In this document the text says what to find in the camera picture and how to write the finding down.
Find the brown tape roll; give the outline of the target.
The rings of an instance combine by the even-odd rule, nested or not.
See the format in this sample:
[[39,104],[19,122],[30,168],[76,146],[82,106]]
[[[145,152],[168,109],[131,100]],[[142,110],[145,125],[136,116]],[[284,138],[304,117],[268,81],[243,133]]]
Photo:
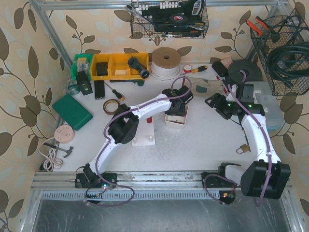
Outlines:
[[104,102],[103,104],[103,111],[107,114],[107,115],[113,115],[118,107],[120,106],[120,102],[116,99],[109,99],[107,101]]

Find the white spring tray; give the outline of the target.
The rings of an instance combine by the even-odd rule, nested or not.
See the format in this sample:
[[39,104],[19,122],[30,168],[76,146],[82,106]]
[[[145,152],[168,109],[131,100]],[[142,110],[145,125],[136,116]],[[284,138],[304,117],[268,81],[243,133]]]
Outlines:
[[165,124],[167,127],[181,130],[186,123],[186,116],[165,115]]

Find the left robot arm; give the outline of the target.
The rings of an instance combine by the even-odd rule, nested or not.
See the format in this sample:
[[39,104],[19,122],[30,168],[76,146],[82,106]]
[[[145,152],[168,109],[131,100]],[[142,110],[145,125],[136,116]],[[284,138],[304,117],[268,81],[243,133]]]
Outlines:
[[112,158],[112,151],[135,138],[141,120],[162,112],[169,116],[183,116],[185,106],[192,99],[193,94],[190,88],[183,86],[180,89],[165,89],[155,98],[136,106],[120,105],[103,130],[106,140],[102,148],[95,158],[83,167],[83,173],[76,176],[81,187],[88,189],[105,184],[119,186],[116,182],[103,177]]

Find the white peg fixture plate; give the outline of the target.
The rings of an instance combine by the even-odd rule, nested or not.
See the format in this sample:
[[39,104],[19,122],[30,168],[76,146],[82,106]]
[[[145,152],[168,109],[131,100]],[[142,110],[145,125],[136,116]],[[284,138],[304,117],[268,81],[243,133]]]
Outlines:
[[155,145],[154,123],[148,123],[147,120],[139,122],[137,132],[132,140],[132,146]]

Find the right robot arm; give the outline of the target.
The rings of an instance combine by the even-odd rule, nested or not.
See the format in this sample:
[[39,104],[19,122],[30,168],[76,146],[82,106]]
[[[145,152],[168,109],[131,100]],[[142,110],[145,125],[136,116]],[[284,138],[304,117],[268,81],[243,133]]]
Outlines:
[[282,163],[271,143],[264,108],[254,102],[254,85],[239,84],[228,86],[228,89],[228,96],[215,93],[205,103],[226,120],[238,117],[254,161],[247,169],[239,164],[222,163],[217,175],[224,181],[239,185],[245,196],[279,199],[291,169]]

